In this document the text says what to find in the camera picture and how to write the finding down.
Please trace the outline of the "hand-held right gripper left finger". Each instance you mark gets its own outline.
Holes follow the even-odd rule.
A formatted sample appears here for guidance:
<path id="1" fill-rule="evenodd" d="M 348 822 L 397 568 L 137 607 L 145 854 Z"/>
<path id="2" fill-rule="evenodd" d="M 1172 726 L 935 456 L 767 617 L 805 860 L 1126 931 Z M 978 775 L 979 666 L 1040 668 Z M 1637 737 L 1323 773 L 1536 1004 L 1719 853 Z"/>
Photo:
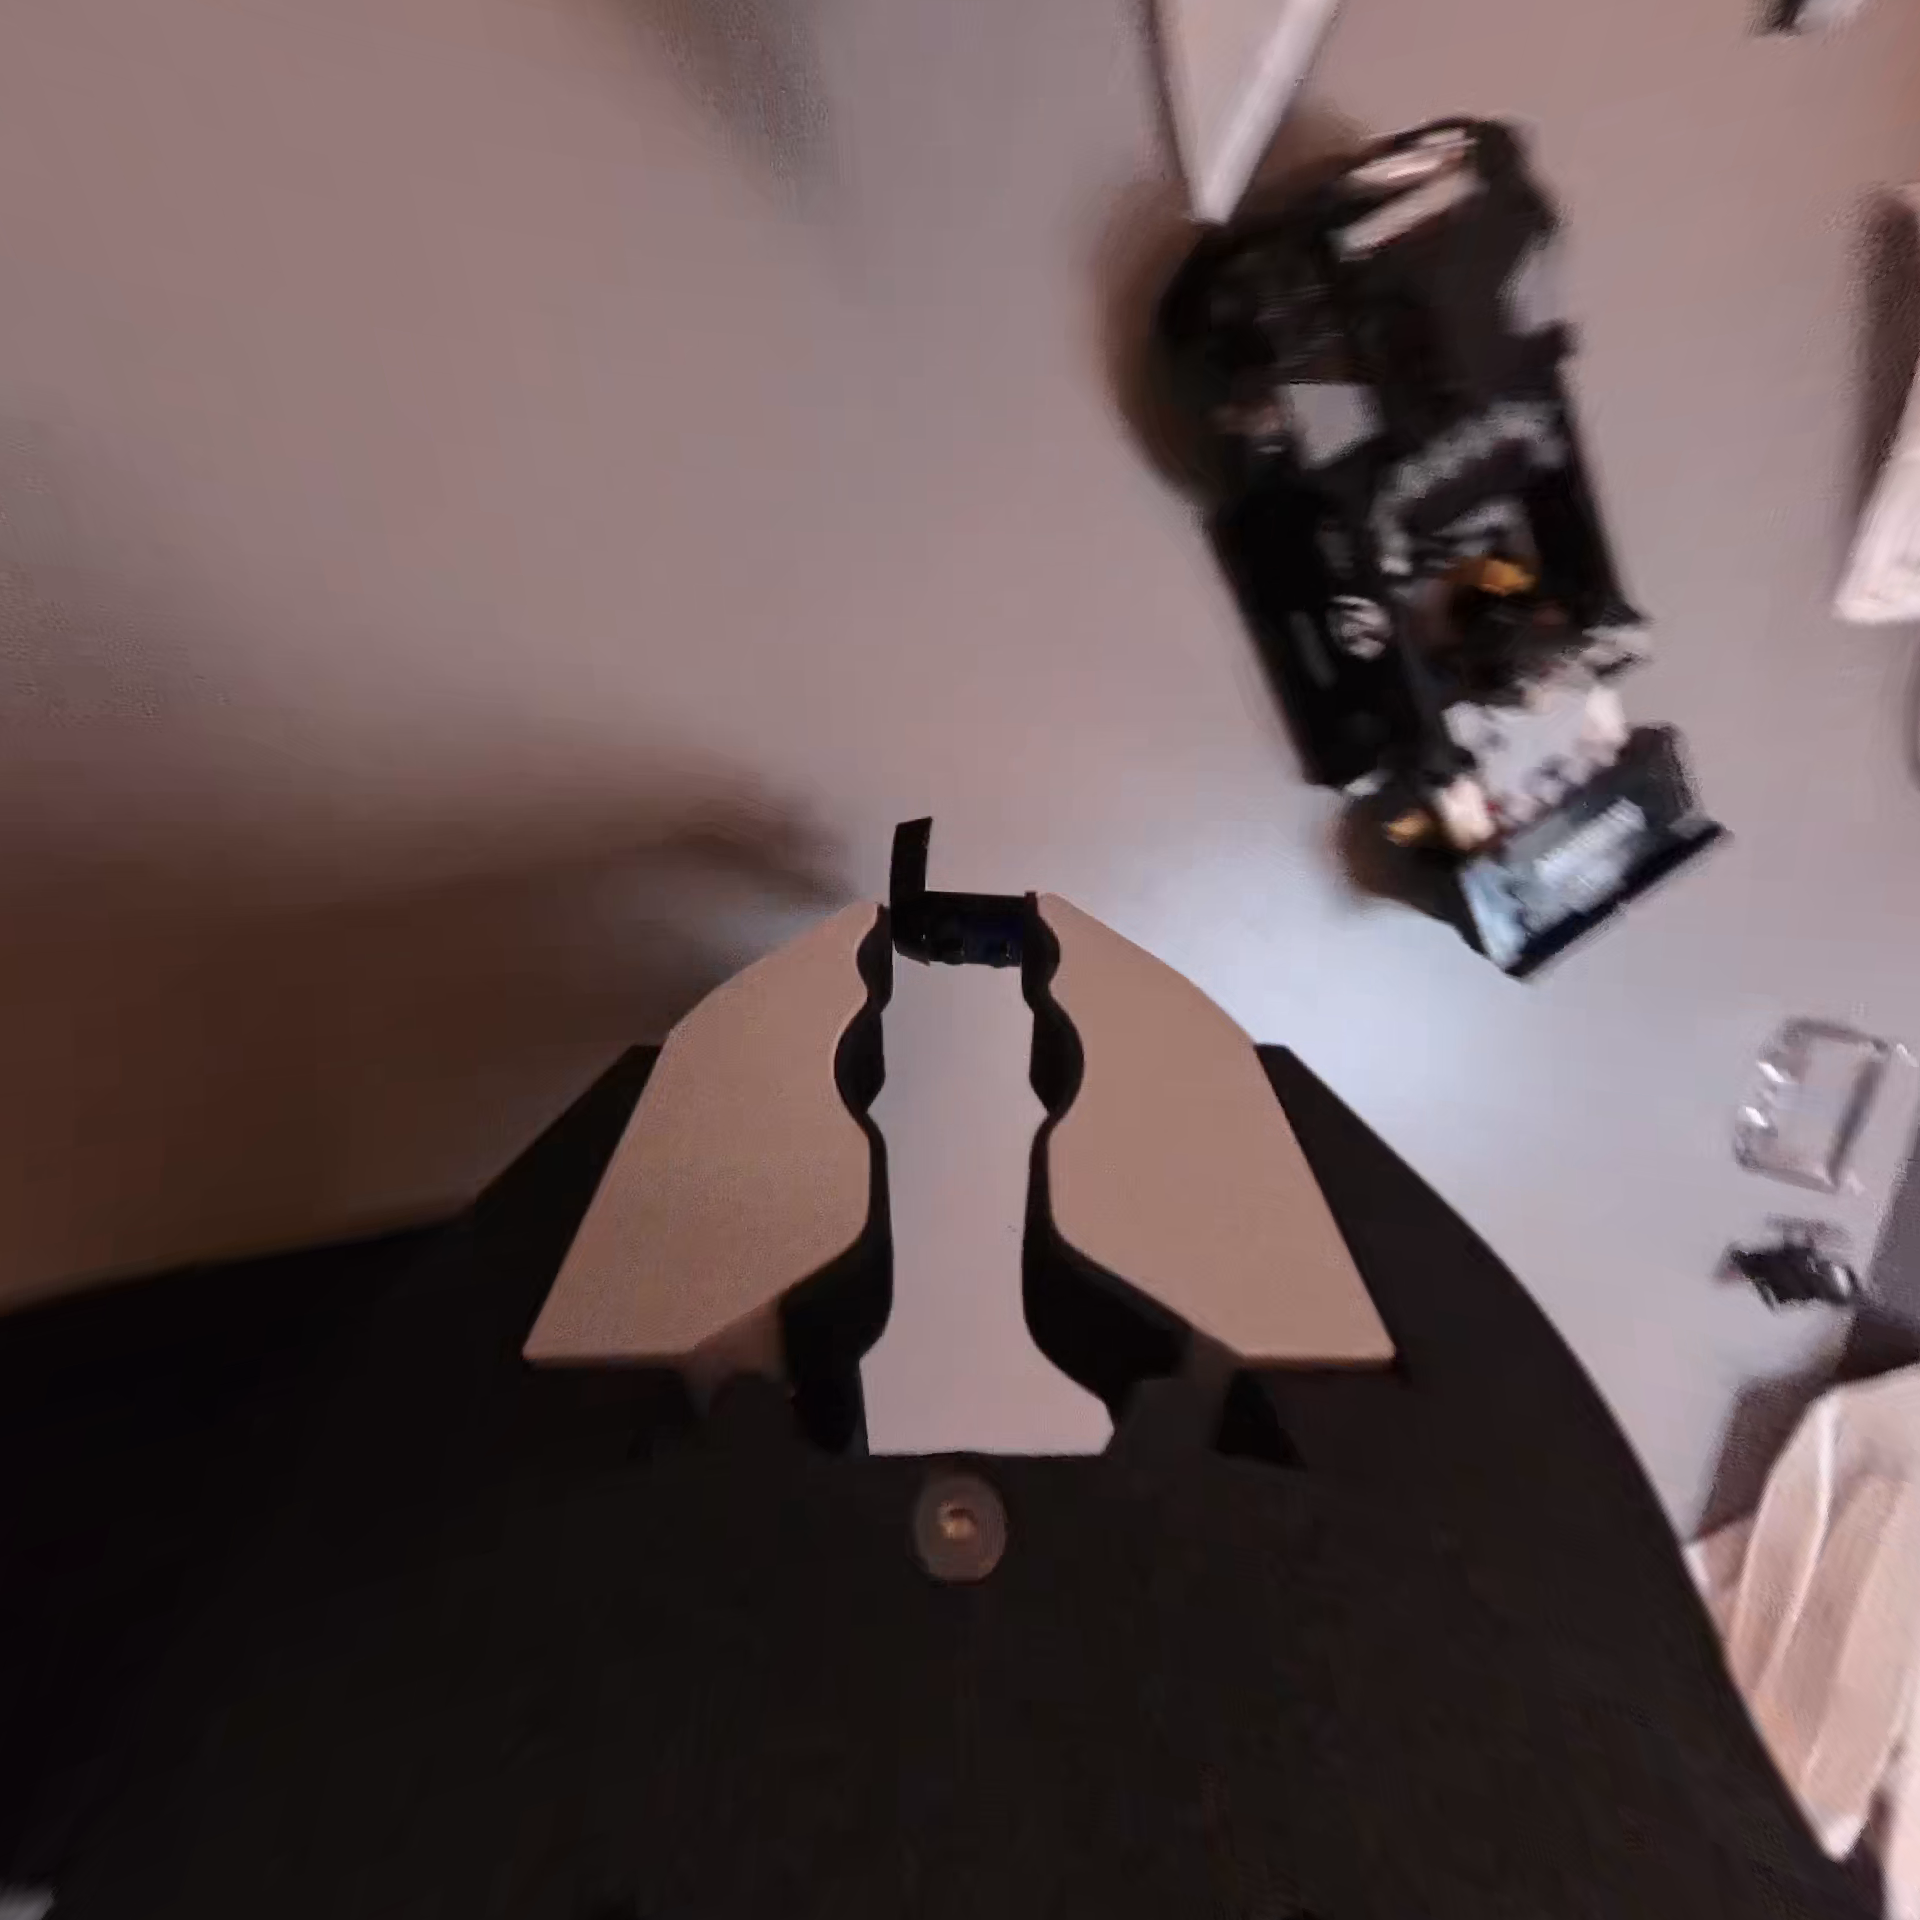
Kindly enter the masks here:
<path id="1" fill-rule="evenodd" d="M 539 1369 L 793 1378 L 786 1303 L 856 1250 L 872 1145 L 834 1078 L 872 1000 L 876 900 L 842 906 L 679 1020 L 526 1336 Z"/>

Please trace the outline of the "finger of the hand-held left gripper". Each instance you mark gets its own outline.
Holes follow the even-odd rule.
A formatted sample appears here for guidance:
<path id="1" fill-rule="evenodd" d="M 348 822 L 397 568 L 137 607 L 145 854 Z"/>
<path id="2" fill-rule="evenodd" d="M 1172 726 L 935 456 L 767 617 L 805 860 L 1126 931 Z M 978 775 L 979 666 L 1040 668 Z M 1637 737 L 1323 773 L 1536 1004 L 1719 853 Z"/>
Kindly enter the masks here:
<path id="1" fill-rule="evenodd" d="M 1156 51 L 1188 205 L 1233 219 L 1293 110 L 1338 2 L 1156 2 Z"/>

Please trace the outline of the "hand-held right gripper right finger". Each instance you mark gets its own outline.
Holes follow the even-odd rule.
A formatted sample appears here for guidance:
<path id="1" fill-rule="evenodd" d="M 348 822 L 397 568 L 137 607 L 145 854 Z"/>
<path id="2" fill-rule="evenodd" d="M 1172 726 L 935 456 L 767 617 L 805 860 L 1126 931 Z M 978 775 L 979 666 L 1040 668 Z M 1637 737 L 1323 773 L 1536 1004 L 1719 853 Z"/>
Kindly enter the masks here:
<path id="1" fill-rule="evenodd" d="M 1040 1091 L 1045 1220 L 1234 1360 L 1380 1369 L 1398 1343 L 1251 1033 L 1188 974 L 1084 906 L 1036 893 L 1036 1012 L 1064 1020 Z"/>

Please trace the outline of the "black lego arch piece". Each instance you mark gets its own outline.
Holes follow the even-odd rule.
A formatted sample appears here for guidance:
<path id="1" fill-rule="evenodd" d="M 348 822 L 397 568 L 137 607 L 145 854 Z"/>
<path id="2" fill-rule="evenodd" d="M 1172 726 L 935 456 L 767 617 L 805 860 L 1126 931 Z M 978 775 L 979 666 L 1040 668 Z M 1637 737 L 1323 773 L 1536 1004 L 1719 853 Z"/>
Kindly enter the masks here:
<path id="1" fill-rule="evenodd" d="M 1036 898 L 932 887 L 932 829 L 932 817 L 907 817 L 892 829 L 889 924 L 899 956 L 916 963 L 1020 971 L 1029 956 L 1053 951 Z"/>

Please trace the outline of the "black lego car model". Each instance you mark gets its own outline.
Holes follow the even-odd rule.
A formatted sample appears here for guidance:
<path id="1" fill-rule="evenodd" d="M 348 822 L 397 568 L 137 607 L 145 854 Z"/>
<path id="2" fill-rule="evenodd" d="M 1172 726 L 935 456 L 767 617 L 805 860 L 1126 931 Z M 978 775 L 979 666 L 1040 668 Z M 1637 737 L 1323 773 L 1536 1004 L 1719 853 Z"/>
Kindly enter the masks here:
<path id="1" fill-rule="evenodd" d="M 1518 130 L 1446 116 L 1201 231 L 1146 361 L 1358 881 L 1513 980 L 1724 835 L 1622 692 L 1645 617 L 1534 288 L 1558 236 Z"/>

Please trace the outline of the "small black lego piece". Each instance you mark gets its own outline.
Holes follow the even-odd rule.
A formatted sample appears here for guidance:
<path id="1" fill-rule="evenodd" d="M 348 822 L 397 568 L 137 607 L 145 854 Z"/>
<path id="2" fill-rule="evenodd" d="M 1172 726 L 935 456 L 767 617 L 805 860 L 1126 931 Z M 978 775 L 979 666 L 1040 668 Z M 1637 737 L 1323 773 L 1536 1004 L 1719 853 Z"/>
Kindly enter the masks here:
<path id="1" fill-rule="evenodd" d="M 1772 1236 L 1727 1248 L 1721 1274 L 1750 1288 L 1772 1312 L 1850 1312 L 1862 1300 L 1850 1245 L 1817 1220 L 1776 1220 Z"/>

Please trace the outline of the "clear lego windshield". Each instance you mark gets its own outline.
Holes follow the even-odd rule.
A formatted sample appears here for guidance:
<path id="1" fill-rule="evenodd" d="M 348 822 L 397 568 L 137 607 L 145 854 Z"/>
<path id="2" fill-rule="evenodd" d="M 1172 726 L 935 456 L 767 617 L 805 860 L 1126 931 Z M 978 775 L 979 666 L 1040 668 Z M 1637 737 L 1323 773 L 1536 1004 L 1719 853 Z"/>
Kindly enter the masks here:
<path id="1" fill-rule="evenodd" d="M 1774 1182 L 1860 1193 L 1916 1125 L 1916 1048 L 1850 1022 L 1791 1016 L 1760 1045 L 1731 1120 L 1733 1162 Z"/>

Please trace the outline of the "white paper bags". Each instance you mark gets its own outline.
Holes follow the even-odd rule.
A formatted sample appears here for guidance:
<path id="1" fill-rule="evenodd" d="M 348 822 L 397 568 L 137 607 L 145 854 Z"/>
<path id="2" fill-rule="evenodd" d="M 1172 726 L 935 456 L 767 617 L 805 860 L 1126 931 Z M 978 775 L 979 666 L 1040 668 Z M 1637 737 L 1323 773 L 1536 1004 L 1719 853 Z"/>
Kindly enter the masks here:
<path id="1" fill-rule="evenodd" d="M 1817 1396 L 1757 1505 L 1685 1548 L 1724 1667 L 1829 1859 L 1916 1912 L 1916 1367 Z"/>

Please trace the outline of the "white sticker sheet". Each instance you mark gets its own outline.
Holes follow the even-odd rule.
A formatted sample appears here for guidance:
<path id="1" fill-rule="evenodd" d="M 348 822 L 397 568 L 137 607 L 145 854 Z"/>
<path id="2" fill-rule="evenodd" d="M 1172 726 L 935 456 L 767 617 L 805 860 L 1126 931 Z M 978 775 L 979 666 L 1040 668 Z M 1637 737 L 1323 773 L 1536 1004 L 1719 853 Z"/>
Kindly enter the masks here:
<path id="1" fill-rule="evenodd" d="M 1860 249 L 1854 518 L 1834 586 L 1850 625 L 1916 620 L 1916 181 L 1874 197 Z"/>

